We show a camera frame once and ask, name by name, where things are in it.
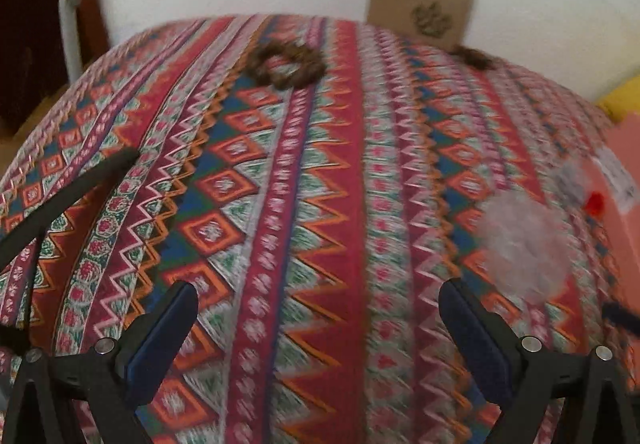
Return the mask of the red patterned tablecloth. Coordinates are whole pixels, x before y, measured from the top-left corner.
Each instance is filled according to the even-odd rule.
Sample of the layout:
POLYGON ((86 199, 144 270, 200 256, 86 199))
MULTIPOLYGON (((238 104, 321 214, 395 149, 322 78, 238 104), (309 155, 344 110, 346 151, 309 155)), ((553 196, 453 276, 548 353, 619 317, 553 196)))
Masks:
POLYGON ((600 314, 618 274, 605 230, 554 179, 610 127, 522 66, 478 71, 358 22, 178 21, 111 49, 58 100, 2 177, 1 228, 140 151, 52 223, 30 318, 37 346, 75 354, 191 282, 198 319, 140 412, 157 443, 479 443, 498 410, 439 319, 443 281, 463 278, 521 336, 636 362, 600 314), (270 40, 318 48, 326 75, 257 86, 246 58, 270 40), (486 273, 476 229, 500 190, 566 234, 572 269, 542 303, 486 273))

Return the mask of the white pipe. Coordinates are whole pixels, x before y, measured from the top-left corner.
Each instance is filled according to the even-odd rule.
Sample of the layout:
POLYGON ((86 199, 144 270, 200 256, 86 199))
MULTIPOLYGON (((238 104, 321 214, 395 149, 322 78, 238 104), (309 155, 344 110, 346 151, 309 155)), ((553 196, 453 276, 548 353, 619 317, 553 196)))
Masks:
POLYGON ((75 83, 82 74, 81 48, 77 25, 77 8, 79 5, 80 0, 58 0, 58 18, 60 19, 63 54, 70 84, 75 83))

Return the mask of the brown scrunchie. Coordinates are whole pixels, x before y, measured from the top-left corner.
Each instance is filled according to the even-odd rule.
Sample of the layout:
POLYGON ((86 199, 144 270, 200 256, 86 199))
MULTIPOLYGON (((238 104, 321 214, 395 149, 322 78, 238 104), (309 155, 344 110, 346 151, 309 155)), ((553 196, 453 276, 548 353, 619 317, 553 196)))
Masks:
POLYGON ((247 55, 244 73, 257 86, 302 89, 321 81, 326 75, 326 62, 318 48, 306 43, 270 40, 247 55))

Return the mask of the brown cardboard box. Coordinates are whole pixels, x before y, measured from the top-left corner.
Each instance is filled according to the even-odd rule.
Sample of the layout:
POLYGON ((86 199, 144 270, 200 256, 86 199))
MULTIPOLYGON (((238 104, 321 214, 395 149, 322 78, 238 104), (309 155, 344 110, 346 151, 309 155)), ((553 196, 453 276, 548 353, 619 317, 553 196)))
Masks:
POLYGON ((369 0, 367 24, 446 52, 462 45, 475 0, 369 0))

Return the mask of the black tripod leg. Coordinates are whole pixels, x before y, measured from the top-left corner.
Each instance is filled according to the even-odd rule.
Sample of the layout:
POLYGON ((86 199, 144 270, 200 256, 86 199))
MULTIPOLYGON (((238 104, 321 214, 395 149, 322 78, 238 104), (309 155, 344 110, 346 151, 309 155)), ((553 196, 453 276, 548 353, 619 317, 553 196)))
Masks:
POLYGON ((1 269, 5 269, 24 248, 28 248, 35 240, 34 255, 27 258, 29 268, 25 273, 26 282, 24 291, 21 293, 26 297, 23 325, 19 327, 15 321, 12 323, 2 321, 2 349, 7 349, 13 355, 24 357, 32 348, 30 317, 32 317, 35 274, 43 240, 50 224, 94 187, 104 184, 108 178, 126 174, 139 157, 140 151, 137 148, 122 148, 43 202, 37 210, 1 239, 1 269))

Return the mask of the yellow cushion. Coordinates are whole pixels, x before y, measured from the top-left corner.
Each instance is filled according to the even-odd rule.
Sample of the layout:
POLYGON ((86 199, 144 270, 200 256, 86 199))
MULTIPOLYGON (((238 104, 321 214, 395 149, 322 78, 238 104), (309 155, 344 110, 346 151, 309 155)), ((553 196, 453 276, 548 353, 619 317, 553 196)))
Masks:
POLYGON ((611 92, 599 98, 596 106, 613 122, 620 123, 631 113, 640 111, 640 75, 628 78, 611 92))

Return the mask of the clear plastic wrapper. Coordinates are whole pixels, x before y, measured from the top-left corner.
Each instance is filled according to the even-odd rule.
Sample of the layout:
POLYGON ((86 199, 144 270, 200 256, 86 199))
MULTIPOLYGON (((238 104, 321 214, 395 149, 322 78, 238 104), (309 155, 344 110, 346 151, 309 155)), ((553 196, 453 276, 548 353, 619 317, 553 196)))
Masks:
POLYGON ((500 190, 486 201, 476 239, 495 287, 542 303, 559 294, 572 269, 561 223, 528 193, 500 190))

